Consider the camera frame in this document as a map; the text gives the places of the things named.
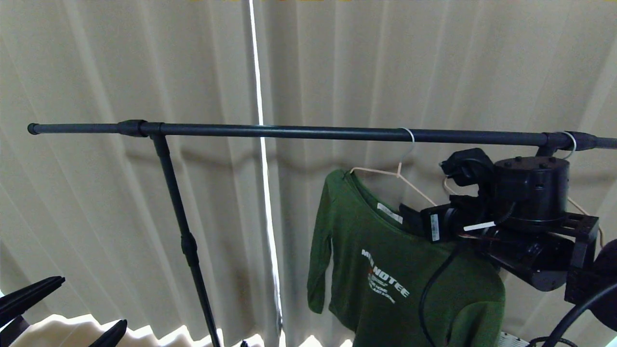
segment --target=curtain fold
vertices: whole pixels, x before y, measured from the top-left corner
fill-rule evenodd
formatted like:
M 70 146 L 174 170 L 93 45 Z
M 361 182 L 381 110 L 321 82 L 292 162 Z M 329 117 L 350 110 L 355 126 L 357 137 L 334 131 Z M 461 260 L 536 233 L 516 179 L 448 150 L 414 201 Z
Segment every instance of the curtain fold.
M 26 318 L 208 335 L 149 139 L 38 123 L 257 123 L 246 2 L 0 5 L 0 284 L 67 283 Z M 217 327 L 278 341 L 259 141 L 169 136 Z
M 617 7 L 606 2 L 285 1 L 256 2 L 255 13 L 268 124 L 617 132 Z M 334 168 L 396 170 L 409 144 L 282 139 L 267 145 L 286 339 L 297 346 L 315 335 L 323 346 L 337 346 L 352 333 L 327 307 L 317 315 L 306 302 L 323 180 Z M 471 147 L 417 144 L 404 174 L 446 203 L 437 164 Z M 480 147 L 494 161 L 536 150 Z M 593 150 L 570 160 L 570 196 L 600 216 L 608 240 L 615 237 L 608 227 L 617 215 L 616 156 Z M 394 178 L 362 177 L 390 203 L 428 207 Z M 503 329 L 521 338 L 548 335 L 571 307 L 563 288 L 541 293 L 507 273 L 503 279 Z M 614 335 L 587 315 L 566 337 L 595 346 Z

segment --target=black metal rod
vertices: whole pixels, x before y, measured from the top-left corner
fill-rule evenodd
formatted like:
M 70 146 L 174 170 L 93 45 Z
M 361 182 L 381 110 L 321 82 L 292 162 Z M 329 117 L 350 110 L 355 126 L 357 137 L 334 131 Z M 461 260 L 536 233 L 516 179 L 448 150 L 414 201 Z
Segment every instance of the black metal rod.
M 154 142 L 156 153 L 159 156 L 160 164 L 163 168 L 165 182 L 167 183 L 167 188 L 169 189 L 173 210 L 176 213 L 176 219 L 178 220 L 178 226 L 180 228 L 182 252 L 186 256 L 186 262 L 191 268 L 191 275 L 193 275 L 193 282 L 195 283 L 195 289 L 197 290 L 197 296 L 199 297 L 199 302 L 201 303 L 201 309 L 204 312 L 205 322 L 208 326 L 210 337 L 212 338 L 212 344 L 214 347 L 221 347 L 221 343 L 219 342 L 217 335 L 217 326 L 214 324 L 214 316 L 212 315 L 212 308 L 210 307 L 210 301 L 208 300 L 208 293 L 205 290 L 204 278 L 201 274 L 201 268 L 199 267 L 197 242 L 189 230 L 189 224 L 186 220 L 182 197 L 180 196 L 180 189 L 178 188 L 178 182 L 176 181 L 176 173 L 173 170 L 172 159 L 169 155 L 167 140 L 164 135 L 152 135 L 150 137 Z
M 409 134 L 398 128 L 289 127 L 268 125 L 169 124 L 131 120 L 118 124 L 30 124 L 31 134 L 41 133 L 121 133 L 131 136 L 186 135 L 305 138 L 362 141 L 409 141 Z M 480 132 L 474 130 L 411 129 L 416 142 L 477 143 L 518 146 L 547 146 L 567 148 L 571 139 L 563 133 Z M 592 138 L 588 148 L 617 149 L 615 138 Z

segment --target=green shirt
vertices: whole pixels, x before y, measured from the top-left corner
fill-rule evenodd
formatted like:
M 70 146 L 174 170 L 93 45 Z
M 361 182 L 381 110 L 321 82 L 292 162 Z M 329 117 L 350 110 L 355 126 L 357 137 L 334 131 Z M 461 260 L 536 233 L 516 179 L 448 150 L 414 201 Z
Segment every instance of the green shirt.
M 403 222 L 355 174 L 330 173 L 310 252 L 309 308 L 323 309 L 325 272 L 333 253 L 329 309 L 355 332 L 354 346 L 429 346 L 418 302 L 455 243 L 431 244 L 421 235 L 420 226 Z M 428 293 L 428 332 L 437 347 L 495 346 L 504 304 L 495 269 L 471 250 L 463 251 Z

